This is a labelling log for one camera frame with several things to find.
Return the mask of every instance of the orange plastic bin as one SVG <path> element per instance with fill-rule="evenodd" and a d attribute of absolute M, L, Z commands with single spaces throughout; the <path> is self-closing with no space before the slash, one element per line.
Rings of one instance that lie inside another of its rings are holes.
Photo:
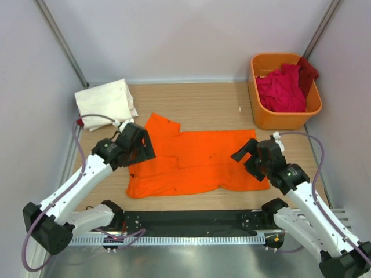
<path fill-rule="evenodd" d="M 281 68 L 283 63 L 297 64 L 301 56 L 291 53 L 264 53 L 251 60 L 248 88 L 254 122 L 260 129 L 299 129 L 322 109 L 322 101 L 315 82 L 310 88 L 306 102 L 306 112 L 277 113 L 262 106 L 255 77 L 267 76 L 271 71 Z"/>

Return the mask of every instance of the white folded cloth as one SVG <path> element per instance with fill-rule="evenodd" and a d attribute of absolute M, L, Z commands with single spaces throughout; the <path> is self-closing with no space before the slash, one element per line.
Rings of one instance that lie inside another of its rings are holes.
<path fill-rule="evenodd" d="M 100 114 L 120 122 L 138 117 L 125 79 L 77 92 L 75 98 L 80 115 Z M 84 128 L 90 131 L 111 124 L 101 117 L 86 117 L 82 121 Z"/>

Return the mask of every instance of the wooden tabletop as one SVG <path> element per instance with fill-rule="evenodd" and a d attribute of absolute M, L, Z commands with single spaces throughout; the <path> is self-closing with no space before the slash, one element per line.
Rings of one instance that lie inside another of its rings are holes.
<path fill-rule="evenodd" d="M 139 113 L 139 117 L 135 119 L 139 125 L 144 126 L 150 115 L 156 112 L 179 122 L 181 131 L 256 129 L 258 140 L 268 139 L 273 132 L 259 130 L 255 126 L 246 83 L 131 85 L 129 88 Z M 111 137 L 114 131 L 113 126 L 102 127 L 93 132 L 84 130 L 81 138 L 84 153 L 89 154 L 98 141 Z M 288 163 L 300 165 L 313 178 L 317 164 L 308 138 L 286 135 L 282 137 L 282 141 Z M 78 156 L 75 170 L 80 166 L 81 158 Z M 95 206 L 102 200 L 112 200 L 124 210 L 260 209 L 262 204 L 277 197 L 296 207 L 275 188 L 249 192 L 217 189 L 197 195 L 131 199 L 125 193 L 128 181 L 128 170 L 117 169 L 87 195 L 77 210 Z M 317 182 L 317 191 L 326 200 L 321 180 Z"/>

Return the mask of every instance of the orange fabric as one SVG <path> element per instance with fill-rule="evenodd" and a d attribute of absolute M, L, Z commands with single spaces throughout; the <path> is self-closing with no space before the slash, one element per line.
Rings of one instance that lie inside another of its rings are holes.
<path fill-rule="evenodd" d="M 268 189 L 246 172 L 244 162 L 231 155 L 250 138 L 254 130 L 179 132 L 180 124 L 152 114 L 145 125 L 156 158 L 129 166 L 126 193 L 132 198 L 197 194 L 218 187 L 233 191 Z"/>

